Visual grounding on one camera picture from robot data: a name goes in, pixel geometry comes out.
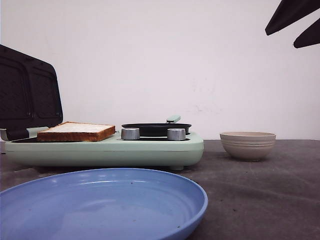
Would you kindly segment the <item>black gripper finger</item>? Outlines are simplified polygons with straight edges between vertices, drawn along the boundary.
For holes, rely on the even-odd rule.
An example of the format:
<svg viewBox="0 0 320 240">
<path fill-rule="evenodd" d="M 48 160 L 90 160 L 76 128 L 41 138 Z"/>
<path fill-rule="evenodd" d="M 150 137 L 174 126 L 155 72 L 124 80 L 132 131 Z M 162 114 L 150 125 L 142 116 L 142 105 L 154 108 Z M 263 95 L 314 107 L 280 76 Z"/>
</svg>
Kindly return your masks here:
<svg viewBox="0 0 320 240">
<path fill-rule="evenodd" d="M 314 22 L 293 42 L 295 48 L 303 48 L 320 43 L 320 23 Z"/>
<path fill-rule="evenodd" d="M 267 36 L 297 22 L 320 8 L 320 0 L 281 0 L 265 27 Z"/>
</svg>

